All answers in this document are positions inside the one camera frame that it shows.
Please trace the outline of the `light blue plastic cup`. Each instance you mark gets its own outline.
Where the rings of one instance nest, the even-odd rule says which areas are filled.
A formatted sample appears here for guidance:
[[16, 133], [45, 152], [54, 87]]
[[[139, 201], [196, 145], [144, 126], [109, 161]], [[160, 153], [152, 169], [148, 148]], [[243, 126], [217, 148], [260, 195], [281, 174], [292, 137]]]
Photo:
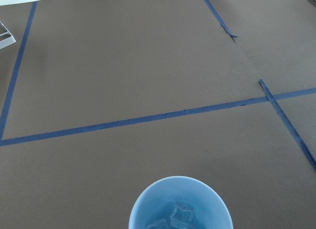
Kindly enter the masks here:
[[130, 229], [232, 229], [221, 197], [205, 183], [186, 176], [160, 179], [137, 198]]

